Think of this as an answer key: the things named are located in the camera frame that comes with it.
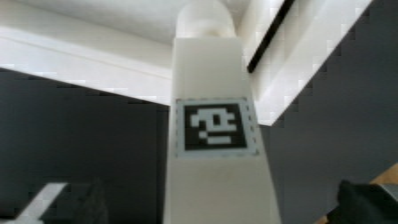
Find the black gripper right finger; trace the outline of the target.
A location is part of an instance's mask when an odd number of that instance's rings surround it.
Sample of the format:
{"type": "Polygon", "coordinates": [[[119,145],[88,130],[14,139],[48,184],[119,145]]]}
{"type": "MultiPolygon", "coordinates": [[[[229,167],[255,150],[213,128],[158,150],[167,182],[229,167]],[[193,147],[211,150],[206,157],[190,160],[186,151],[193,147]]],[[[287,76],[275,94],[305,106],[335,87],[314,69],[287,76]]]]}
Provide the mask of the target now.
{"type": "Polygon", "coordinates": [[[326,224],[398,224],[398,184],[339,183],[326,224]]]}

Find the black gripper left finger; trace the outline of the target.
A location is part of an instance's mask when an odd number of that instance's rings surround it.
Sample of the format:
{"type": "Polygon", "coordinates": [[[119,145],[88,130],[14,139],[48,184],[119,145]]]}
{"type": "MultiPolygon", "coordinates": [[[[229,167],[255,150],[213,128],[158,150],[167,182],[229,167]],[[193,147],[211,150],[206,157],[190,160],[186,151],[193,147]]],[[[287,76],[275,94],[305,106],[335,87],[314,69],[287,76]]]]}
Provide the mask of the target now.
{"type": "Polygon", "coordinates": [[[110,224],[99,182],[48,183],[17,215],[16,224],[110,224]]]}

